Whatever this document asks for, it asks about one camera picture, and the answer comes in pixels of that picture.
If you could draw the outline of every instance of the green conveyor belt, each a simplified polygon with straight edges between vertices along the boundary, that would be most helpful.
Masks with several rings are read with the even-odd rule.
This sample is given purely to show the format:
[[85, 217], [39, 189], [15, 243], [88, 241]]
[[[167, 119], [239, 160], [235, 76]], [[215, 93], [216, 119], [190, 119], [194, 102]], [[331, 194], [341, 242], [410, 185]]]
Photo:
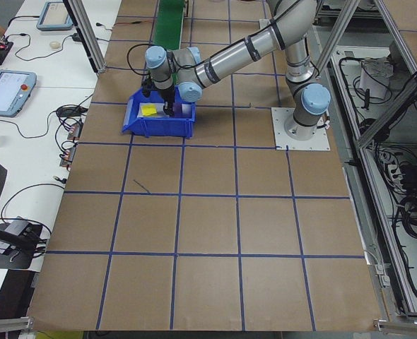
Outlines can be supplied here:
[[184, 16], [184, 0], [160, 0], [153, 43], [179, 49]]

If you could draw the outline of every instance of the yellow sticky note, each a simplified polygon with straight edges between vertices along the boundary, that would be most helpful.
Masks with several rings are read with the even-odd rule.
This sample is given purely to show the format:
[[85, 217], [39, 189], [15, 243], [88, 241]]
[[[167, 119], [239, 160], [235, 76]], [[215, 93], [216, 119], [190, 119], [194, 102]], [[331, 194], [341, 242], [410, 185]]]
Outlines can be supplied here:
[[143, 113], [143, 117], [149, 117], [157, 114], [157, 109], [154, 104], [144, 104], [141, 106], [141, 112]]

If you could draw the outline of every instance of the blue plastic bin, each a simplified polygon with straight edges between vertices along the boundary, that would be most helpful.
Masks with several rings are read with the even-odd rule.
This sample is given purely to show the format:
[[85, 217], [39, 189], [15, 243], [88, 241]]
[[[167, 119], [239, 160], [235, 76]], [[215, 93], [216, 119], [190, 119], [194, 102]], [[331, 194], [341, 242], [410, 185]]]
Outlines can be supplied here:
[[138, 117], [141, 103], [164, 103], [158, 92], [151, 92], [150, 97], [145, 97], [141, 90], [134, 93], [127, 105], [124, 127], [122, 132], [131, 131], [140, 136], [193, 136], [193, 124], [196, 117], [196, 105], [182, 101], [179, 89], [175, 88], [175, 103], [191, 105], [191, 112], [187, 114], [176, 112], [173, 117]]

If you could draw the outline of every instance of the yellow object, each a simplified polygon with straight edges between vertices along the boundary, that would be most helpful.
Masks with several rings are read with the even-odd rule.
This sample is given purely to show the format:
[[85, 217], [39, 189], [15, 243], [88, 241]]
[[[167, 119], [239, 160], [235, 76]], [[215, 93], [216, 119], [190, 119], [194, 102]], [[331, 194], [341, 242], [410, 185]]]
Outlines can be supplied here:
[[143, 117], [149, 117], [157, 114], [157, 109], [154, 104], [144, 104], [141, 106], [141, 112], [143, 113]]
[[83, 332], [42, 332], [38, 331], [36, 339], [83, 339]]

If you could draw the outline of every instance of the robotic arm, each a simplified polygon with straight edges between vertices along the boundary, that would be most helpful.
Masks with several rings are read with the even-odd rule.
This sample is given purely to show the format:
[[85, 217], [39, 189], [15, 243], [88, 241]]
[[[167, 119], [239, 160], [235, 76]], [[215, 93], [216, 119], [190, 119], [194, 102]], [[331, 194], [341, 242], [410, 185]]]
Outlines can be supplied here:
[[276, 49], [286, 51], [286, 81], [296, 101], [293, 118], [286, 122], [289, 136], [298, 140], [312, 137], [320, 115], [325, 113], [331, 96], [326, 88], [312, 79], [305, 36], [322, 0], [266, 0], [274, 17], [269, 25], [254, 34], [201, 61], [199, 50], [188, 47], [167, 51], [152, 46], [146, 51], [146, 65], [151, 80], [165, 101], [164, 110], [172, 116], [175, 86], [184, 101], [196, 102], [207, 88], [239, 69], [259, 61]]

